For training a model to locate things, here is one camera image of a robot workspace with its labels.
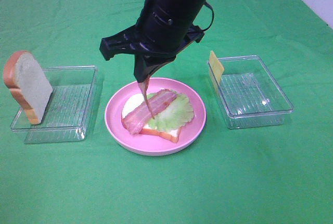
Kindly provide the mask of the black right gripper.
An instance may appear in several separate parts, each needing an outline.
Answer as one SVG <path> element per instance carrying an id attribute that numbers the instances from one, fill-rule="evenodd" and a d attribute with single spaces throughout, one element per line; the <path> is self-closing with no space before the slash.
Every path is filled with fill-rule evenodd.
<path id="1" fill-rule="evenodd" d="M 133 26 L 102 38 L 99 50 L 105 60 L 117 54 L 135 55 L 134 76 L 143 83 L 188 45 L 201 41 L 204 30 L 193 24 L 198 13 L 169 15 L 159 8 L 144 8 Z"/>

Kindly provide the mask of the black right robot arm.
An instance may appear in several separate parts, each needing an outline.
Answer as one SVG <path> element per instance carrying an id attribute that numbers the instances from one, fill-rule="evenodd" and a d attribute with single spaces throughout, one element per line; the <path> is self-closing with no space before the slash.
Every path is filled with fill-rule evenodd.
<path id="1" fill-rule="evenodd" d="M 134 76 L 142 83 L 158 69 L 175 60 L 193 42 L 200 42 L 204 29 L 193 21 L 207 0 L 145 0 L 136 23 L 100 43 L 105 60 L 118 54 L 134 55 Z"/>

